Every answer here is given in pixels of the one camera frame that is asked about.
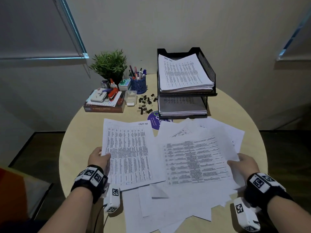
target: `blue pen holder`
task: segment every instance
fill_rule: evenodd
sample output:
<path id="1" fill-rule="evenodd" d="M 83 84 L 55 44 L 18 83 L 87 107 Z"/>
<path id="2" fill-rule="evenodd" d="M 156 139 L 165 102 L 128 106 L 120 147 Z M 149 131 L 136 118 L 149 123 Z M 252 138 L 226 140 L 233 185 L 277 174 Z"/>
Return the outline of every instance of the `blue pen holder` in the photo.
<path id="1" fill-rule="evenodd" d="M 143 94 L 147 91 L 146 77 L 141 80 L 133 80 L 131 78 L 131 87 L 133 91 L 137 91 L 137 94 Z"/>

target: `circular sticker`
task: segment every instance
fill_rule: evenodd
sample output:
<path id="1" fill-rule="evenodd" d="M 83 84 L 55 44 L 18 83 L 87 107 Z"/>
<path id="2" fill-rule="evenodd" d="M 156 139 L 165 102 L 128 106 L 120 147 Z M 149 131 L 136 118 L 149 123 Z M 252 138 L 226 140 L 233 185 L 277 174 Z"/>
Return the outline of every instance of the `circular sticker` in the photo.
<path id="1" fill-rule="evenodd" d="M 153 129 L 158 130 L 162 121 L 173 122 L 172 119 L 159 119 L 159 111 L 154 111 L 148 116 Z"/>

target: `black wrist strap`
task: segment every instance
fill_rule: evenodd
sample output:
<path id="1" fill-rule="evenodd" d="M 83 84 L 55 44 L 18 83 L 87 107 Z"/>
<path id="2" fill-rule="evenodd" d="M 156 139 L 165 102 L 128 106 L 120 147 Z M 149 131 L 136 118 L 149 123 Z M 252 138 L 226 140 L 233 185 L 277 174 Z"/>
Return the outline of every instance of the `black wrist strap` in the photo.
<path id="1" fill-rule="evenodd" d="M 93 204 L 95 204 L 102 195 L 107 181 L 108 177 L 104 175 L 104 171 L 101 167 L 97 165 L 89 165 L 76 177 L 71 191 L 77 187 L 85 187 L 89 189 L 93 195 Z"/>
<path id="2" fill-rule="evenodd" d="M 247 179 L 244 198 L 253 208 L 258 206 L 263 213 L 267 213 L 268 203 L 274 196 L 293 201 L 280 183 L 264 173 L 253 173 Z"/>

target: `wooden tabletop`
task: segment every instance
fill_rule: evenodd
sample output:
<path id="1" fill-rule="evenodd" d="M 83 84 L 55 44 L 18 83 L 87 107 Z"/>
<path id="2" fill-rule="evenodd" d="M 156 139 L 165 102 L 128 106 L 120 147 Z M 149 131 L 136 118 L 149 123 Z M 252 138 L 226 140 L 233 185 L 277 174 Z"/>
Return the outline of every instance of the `wooden tabletop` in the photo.
<path id="1" fill-rule="evenodd" d="M 157 94 L 156 74 L 147 75 L 146 80 L 148 90 L 145 94 L 149 97 L 151 94 Z M 217 93 L 216 97 L 208 98 L 211 117 L 245 131 L 240 152 L 254 157 L 260 171 L 267 173 L 266 149 L 253 120 L 234 99 L 219 89 Z M 157 110 L 157 103 L 152 102 L 152 104 L 151 108 Z M 102 145 L 104 118 L 123 122 L 147 120 L 148 114 L 141 115 L 137 110 L 138 105 L 126 106 L 123 113 L 84 112 L 83 107 L 77 112 L 68 126 L 59 154 L 59 175 L 66 197 L 70 193 L 75 177 L 87 166 L 90 153 L 94 148 Z M 186 219 L 176 232 L 236 232 L 231 219 L 234 218 L 231 214 L 232 209 L 230 210 L 231 203 L 232 201 L 227 202 L 225 208 L 221 206 L 213 208 L 212 222 L 192 216 Z M 124 212 L 109 217 L 105 231 L 125 233 Z"/>

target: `potted plant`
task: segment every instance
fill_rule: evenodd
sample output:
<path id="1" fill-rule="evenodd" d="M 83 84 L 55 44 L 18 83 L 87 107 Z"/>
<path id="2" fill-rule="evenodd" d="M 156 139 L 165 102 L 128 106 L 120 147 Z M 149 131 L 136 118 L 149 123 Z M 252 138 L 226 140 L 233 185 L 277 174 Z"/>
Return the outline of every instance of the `potted plant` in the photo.
<path id="1" fill-rule="evenodd" d="M 126 55 L 123 56 L 123 51 L 101 52 L 100 55 L 95 55 L 93 60 L 95 62 L 90 66 L 90 69 L 108 81 L 112 79 L 119 89 L 119 83 L 122 81 L 123 73 L 127 68 Z"/>

